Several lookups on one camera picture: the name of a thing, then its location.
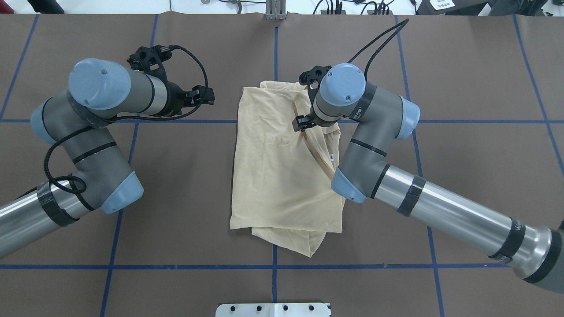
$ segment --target folded shirt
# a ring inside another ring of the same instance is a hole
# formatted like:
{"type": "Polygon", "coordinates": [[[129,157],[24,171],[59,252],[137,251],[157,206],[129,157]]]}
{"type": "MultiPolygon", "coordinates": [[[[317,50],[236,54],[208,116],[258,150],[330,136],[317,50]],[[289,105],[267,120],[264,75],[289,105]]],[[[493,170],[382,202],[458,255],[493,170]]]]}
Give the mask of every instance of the folded shirt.
{"type": "Polygon", "coordinates": [[[298,83],[245,87],[237,116],[231,229],[311,257],[326,232],[342,231],[345,199],[331,189],[341,131],[294,132],[292,120],[311,103],[298,83]]]}

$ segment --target beige cloth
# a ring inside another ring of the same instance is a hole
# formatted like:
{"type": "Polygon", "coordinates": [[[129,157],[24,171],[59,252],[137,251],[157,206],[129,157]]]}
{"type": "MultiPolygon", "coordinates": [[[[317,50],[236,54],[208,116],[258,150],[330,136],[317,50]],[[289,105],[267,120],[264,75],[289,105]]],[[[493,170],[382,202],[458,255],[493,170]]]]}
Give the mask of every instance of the beige cloth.
{"type": "Polygon", "coordinates": [[[304,89],[273,81],[243,88],[230,227],[251,227],[253,235],[311,257],[326,232],[342,231],[345,200],[331,189],[339,126],[292,128],[311,107],[304,89]]]}

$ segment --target blue plastic cap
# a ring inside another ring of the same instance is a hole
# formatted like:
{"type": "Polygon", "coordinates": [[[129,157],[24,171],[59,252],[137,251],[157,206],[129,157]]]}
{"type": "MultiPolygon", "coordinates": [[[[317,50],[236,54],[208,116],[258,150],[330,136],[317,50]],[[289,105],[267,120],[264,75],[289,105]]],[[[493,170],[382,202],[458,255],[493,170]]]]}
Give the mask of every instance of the blue plastic cap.
{"type": "Polygon", "coordinates": [[[70,94],[90,109],[111,109],[127,98],[130,89],[127,70],[110,60],[83,59],[69,75],[70,94]]]}
{"type": "Polygon", "coordinates": [[[350,182],[339,168],[335,171],[333,181],[331,181],[331,189],[344,198],[358,202],[359,204],[362,204],[366,200],[366,196],[350,182]]]}
{"type": "Polygon", "coordinates": [[[112,192],[100,208],[107,214],[113,214],[141,198],[144,191],[137,175],[132,171],[112,192]]]}
{"type": "Polygon", "coordinates": [[[33,132],[35,132],[38,137],[42,138],[43,141],[47,142],[48,144],[55,144],[56,141],[49,135],[47,129],[45,128],[45,123],[43,122],[43,109],[47,101],[49,101],[49,99],[47,99],[41,106],[35,109],[35,111],[32,113],[30,123],[32,125],[33,132]]]}
{"type": "Polygon", "coordinates": [[[403,103],[403,118],[402,118],[402,127],[399,129],[398,136],[396,139],[405,140],[411,135],[411,132],[415,129],[417,124],[419,123],[419,117],[421,116],[421,110],[419,110],[419,106],[415,103],[406,100],[402,96],[400,96],[403,103]]]}
{"type": "Polygon", "coordinates": [[[357,102],[366,89],[366,79],[358,67],[339,64],[323,77],[319,85],[321,97],[336,107],[345,107],[357,102]]]}

